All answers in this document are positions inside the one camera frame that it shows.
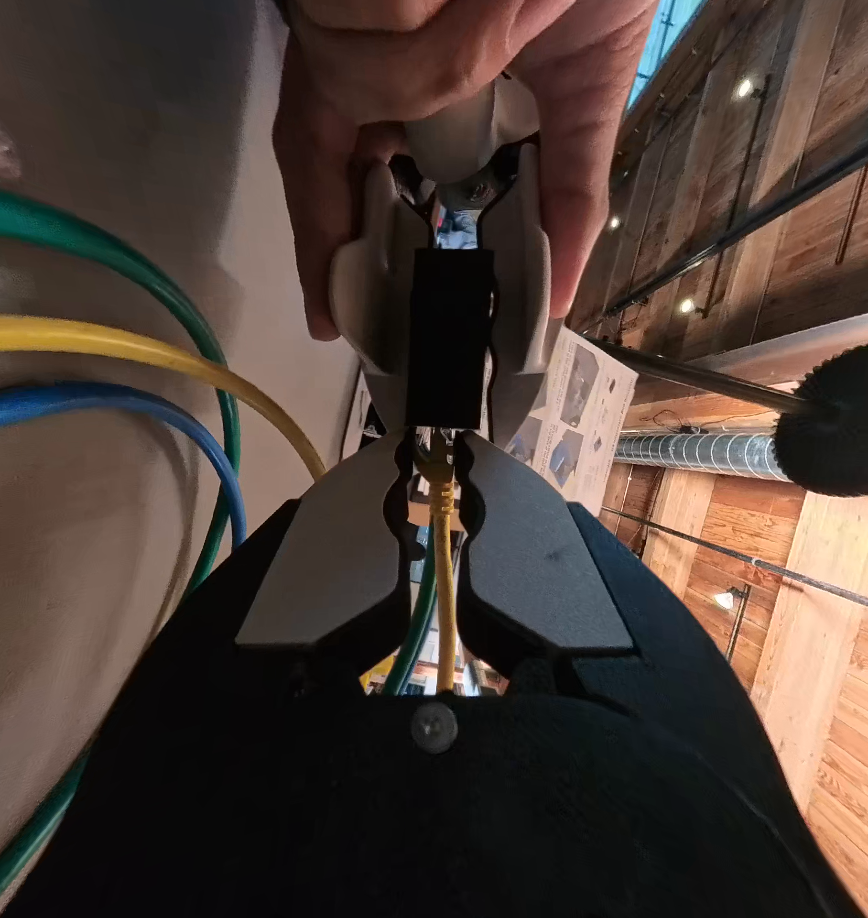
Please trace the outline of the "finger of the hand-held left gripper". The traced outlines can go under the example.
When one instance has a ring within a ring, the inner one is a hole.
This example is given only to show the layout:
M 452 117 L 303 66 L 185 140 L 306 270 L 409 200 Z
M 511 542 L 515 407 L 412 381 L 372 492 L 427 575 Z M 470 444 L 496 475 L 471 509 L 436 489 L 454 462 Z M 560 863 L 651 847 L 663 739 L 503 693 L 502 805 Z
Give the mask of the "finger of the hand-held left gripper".
M 562 322 L 551 317 L 551 252 L 540 207 L 540 148 L 520 145 L 516 177 L 478 218 L 497 284 L 489 384 L 493 442 L 510 442 L 539 396 Z
M 359 357 L 386 430 L 405 428 L 409 301 L 415 252 L 431 242 L 428 222 L 399 194 L 386 164 L 369 171 L 361 232 L 330 268 L 330 312 Z

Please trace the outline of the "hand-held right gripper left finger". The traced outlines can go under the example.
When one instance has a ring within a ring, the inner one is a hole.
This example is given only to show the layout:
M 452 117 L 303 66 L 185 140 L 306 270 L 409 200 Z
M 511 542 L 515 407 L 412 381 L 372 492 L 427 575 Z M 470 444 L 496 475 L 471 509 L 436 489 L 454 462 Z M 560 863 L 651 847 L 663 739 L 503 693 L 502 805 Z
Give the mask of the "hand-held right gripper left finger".
M 303 495 L 236 636 L 249 650 L 325 658 L 361 676 L 404 641 L 408 430 L 330 469 Z

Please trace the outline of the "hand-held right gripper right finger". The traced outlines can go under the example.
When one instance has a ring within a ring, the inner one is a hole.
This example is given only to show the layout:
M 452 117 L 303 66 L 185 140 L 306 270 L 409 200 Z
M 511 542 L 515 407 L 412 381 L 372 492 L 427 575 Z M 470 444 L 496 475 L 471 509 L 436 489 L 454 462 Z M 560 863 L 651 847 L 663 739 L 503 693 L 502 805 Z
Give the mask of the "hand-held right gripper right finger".
M 474 432 L 455 444 L 463 645 L 502 678 L 527 661 L 632 656 L 634 640 L 563 496 Z

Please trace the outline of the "black ethernet port block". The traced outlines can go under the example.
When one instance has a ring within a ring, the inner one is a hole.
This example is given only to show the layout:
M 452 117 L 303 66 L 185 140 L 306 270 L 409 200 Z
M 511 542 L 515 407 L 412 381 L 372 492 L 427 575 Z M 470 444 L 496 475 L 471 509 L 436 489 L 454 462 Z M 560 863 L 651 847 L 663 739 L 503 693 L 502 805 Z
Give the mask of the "black ethernet port block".
M 491 343 L 494 254 L 415 251 L 409 297 L 405 424 L 477 430 Z

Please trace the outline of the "person's left hand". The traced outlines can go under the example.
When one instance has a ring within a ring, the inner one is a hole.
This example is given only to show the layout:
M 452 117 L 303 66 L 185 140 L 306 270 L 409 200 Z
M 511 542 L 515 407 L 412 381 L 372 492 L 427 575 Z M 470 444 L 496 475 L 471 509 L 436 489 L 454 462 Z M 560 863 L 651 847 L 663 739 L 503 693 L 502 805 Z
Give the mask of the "person's left hand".
M 280 2 L 289 37 L 272 142 L 310 336 L 338 337 L 331 261 L 359 229 L 367 171 L 405 149 L 398 125 L 503 73 L 520 79 L 538 110 L 551 314 L 565 317 L 608 219 L 618 129 L 656 5 Z

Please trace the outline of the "instruction poster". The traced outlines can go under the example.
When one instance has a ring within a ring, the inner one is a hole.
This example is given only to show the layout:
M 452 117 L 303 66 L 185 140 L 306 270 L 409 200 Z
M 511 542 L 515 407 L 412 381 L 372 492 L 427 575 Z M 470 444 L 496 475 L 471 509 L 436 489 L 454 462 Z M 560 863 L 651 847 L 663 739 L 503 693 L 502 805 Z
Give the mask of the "instruction poster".
M 494 442 L 570 502 L 601 511 L 637 373 L 561 326 L 538 370 L 494 384 Z

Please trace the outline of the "large glass window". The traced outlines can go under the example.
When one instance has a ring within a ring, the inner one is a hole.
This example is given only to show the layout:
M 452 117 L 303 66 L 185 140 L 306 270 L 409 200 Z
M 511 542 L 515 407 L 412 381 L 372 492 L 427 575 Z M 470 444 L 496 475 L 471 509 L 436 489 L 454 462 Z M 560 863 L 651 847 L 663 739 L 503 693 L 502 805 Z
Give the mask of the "large glass window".
M 694 22 L 706 1 L 659 1 L 640 57 L 626 110 L 632 109 L 651 79 L 666 62 L 673 46 Z

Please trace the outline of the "black ceiling rod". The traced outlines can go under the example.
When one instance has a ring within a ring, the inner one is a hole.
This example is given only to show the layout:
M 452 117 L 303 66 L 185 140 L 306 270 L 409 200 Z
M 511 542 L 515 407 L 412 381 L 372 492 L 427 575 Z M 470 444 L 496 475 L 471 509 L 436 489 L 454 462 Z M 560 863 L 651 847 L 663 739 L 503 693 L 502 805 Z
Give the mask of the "black ceiling rod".
M 759 557 L 753 557 L 753 556 L 744 554 L 742 552 L 739 552 L 735 549 L 731 549 L 731 548 L 721 546 L 721 545 L 716 545 L 714 543 L 711 543 L 710 541 L 701 539 L 699 537 L 696 537 L 690 534 L 679 532 L 670 527 L 664 526 L 660 523 L 652 522 L 648 519 L 638 517 L 636 515 L 633 515 L 625 511 L 614 510 L 606 506 L 603 506 L 601 508 L 601 511 L 605 511 L 621 519 L 629 520 L 631 522 L 636 522 L 640 525 L 643 525 L 651 530 L 658 532 L 659 534 L 673 536 L 674 538 L 677 538 L 683 542 L 692 544 L 696 547 L 706 548 L 722 556 L 729 557 L 734 560 L 740 561 L 743 564 L 751 568 L 756 568 L 756 569 L 765 571 L 771 575 L 792 581 L 796 584 L 811 588 L 813 590 L 818 590 L 820 592 L 829 594 L 837 599 L 842 599 L 842 600 L 857 604 L 865 609 L 868 609 L 868 596 L 865 596 L 863 594 L 854 592 L 852 590 L 840 587 L 835 584 L 831 584 L 823 580 L 814 579 L 810 576 L 807 576 L 800 572 L 796 572 L 789 568 L 783 568 L 783 567 L 777 566 Z

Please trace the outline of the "black wall lamp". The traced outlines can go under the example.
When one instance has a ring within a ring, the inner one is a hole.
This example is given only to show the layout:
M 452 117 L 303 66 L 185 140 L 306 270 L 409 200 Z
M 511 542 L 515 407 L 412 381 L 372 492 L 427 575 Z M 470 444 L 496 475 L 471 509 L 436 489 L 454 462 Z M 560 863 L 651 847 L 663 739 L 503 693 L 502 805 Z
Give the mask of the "black wall lamp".
M 727 591 L 715 594 L 715 603 L 726 612 L 734 614 L 733 624 L 727 639 L 724 651 L 725 659 L 732 662 L 741 627 L 746 617 L 747 606 L 751 593 L 751 584 L 745 584 L 742 589 L 730 587 Z

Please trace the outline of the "silver round air duct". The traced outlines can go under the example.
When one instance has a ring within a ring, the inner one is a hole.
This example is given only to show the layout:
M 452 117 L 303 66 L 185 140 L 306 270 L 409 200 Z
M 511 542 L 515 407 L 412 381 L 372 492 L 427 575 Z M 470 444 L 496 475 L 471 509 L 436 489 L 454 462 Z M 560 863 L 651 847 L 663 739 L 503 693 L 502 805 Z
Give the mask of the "silver round air duct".
M 761 432 L 633 433 L 622 435 L 614 462 L 789 483 L 772 436 Z

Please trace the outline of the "black ceiling rail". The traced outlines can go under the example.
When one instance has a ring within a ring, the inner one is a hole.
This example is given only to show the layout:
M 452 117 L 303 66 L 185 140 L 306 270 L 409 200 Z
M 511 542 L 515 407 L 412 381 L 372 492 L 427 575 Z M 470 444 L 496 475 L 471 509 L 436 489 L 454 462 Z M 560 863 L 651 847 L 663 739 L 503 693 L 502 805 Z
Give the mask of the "black ceiling rail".
M 796 185 L 783 196 L 750 211 L 739 224 L 727 229 L 702 248 L 691 252 L 680 260 L 671 262 L 650 280 L 639 284 L 633 291 L 624 294 L 617 301 L 606 306 L 601 313 L 601 317 L 612 317 L 635 304 L 643 303 L 672 281 L 682 278 L 700 267 L 703 262 L 724 253 L 758 230 L 777 221 L 790 211 L 835 186 L 849 175 L 860 171 L 864 166 L 868 166 L 868 140 L 841 156 L 832 164 L 829 164 L 822 171 Z

